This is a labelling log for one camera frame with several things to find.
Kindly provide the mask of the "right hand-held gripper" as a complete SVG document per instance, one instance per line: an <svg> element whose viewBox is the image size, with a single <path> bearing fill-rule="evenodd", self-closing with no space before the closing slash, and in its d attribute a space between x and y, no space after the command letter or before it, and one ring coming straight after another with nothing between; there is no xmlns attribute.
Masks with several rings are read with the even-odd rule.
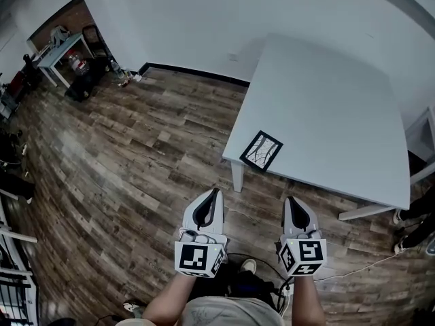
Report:
<svg viewBox="0 0 435 326"><path fill-rule="evenodd" d="M283 233L279 261L288 276L313 276L327 262L315 212L301 199L288 196L282 210Z"/></svg>

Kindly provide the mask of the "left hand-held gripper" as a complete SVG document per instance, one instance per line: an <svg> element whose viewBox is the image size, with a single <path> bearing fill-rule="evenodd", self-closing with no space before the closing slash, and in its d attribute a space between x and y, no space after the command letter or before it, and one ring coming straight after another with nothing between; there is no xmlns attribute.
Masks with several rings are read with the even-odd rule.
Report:
<svg viewBox="0 0 435 326"><path fill-rule="evenodd" d="M227 260L223 193L213 188L199 195L185 209L182 224L185 228L179 230L175 242L175 270L186 276L214 278Z"/></svg>

